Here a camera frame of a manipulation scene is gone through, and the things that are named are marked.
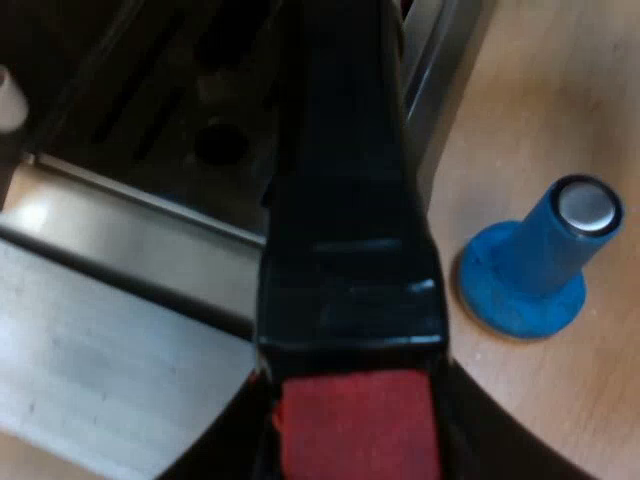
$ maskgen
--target stainless steel surface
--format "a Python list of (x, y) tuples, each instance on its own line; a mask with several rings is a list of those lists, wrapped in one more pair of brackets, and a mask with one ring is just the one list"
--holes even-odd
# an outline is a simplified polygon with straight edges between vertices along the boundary
[(105, 176), (98, 175), (97, 173), (90, 172), (89, 170), (78, 167), (69, 162), (65, 162), (64, 160), (60, 160), (59, 158), (52, 157), (51, 155), (40, 155), (37, 158), (37, 161), (38, 163), (46, 167), (57, 169), (68, 175), (80, 178), (89, 183), (93, 183), (112, 192), (119, 193), (120, 195), (131, 198), (133, 200), (137, 200), (145, 205), (161, 208), (168, 213), (178, 215), (187, 220), (191, 220), (193, 222), (202, 224), (203, 226), (218, 230), (221, 233), (232, 235), (239, 238), (240, 240), (248, 242), (249, 244), (253, 244), (255, 246), (263, 246), (265, 243), (264, 235), (252, 233), (248, 230), (238, 228), (229, 223), (222, 222), (209, 215), (204, 215), (178, 203), (170, 202), (169, 200), (165, 200), (164, 198), (157, 195), (151, 195), (150, 193), (143, 192), (142, 190), (138, 190), (137, 188), (129, 187), (128, 185), (116, 182), (115, 180), (111, 180)]
[(562, 189), (558, 210), (569, 225), (584, 232), (597, 232), (609, 226), (616, 206), (600, 186), (589, 182), (573, 182)]
[(96, 473), (157, 475), (252, 368), (248, 342), (4, 241), (0, 258), (0, 429)]
[(402, 58), (403, 92), (406, 94), (409, 82), (416, 73), (420, 57), (433, 33), (438, 14), (444, 0), (414, 1), (404, 20), (404, 56)]
[(0, 228), (247, 321), (254, 317), (260, 248), (164, 210), (22, 164)]

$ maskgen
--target metal panel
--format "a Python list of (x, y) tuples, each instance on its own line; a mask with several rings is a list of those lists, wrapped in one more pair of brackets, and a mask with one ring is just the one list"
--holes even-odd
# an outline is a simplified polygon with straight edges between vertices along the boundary
[(0, 428), (151, 478), (216, 418), (251, 344), (0, 241)]
[(94, 265), (100, 278), (111, 272), (110, 283), (147, 298), (192, 302), (198, 311), (164, 303), (233, 328), (222, 325), (227, 314), (250, 334), (261, 253), (254, 244), (28, 164), (14, 173), (0, 230), (71, 254), (74, 267)]

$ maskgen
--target blue cylinder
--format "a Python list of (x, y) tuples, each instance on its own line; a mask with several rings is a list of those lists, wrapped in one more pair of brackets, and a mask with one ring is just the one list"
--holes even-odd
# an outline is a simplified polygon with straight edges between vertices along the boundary
[[(585, 232), (561, 215), (558, 202), (568, 185), (596, 183), (607, 192), (618, 218), (601, 231)], [(622, 205), (613, 191), (592, 177), (572, 175), (554, 183), (502, 244), (491, 252), (498, 279), (516, 291), (546, 295), (558, 291), (618, 231)]]
[(522, 222), (492, 225), (465, 248), (460, 294), (475, 316), (522, 339), (568, 325), (586, 298), (581, 268), (620, 230), (622, 202), (584, 175), (554, 183)]

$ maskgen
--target wooden surface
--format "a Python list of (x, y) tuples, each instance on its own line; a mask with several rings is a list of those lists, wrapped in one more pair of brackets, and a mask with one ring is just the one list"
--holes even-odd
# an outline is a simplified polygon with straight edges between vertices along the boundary
[(10, 435), (0, 435), (0, 480), (104, 480)]
[(522, 218), (558, 177), (623, 197), (620, 236), (585, 269), (580, 316), (510, 342), (449, 294), (454, 356), (509, 412), (599, 478), (640, 478), (640, 2), (498, 4), (435, 180), (429, 218), (450, 275), (480, 229)]

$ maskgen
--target silver cap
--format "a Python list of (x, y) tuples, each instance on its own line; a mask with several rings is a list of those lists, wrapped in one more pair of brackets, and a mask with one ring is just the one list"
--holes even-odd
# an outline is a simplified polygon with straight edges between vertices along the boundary
[(616, 214), (616, 205), (599, 185), (575, 181), (562, 189), (558, 211), (569, 225), (586, 233), (608, 227)]

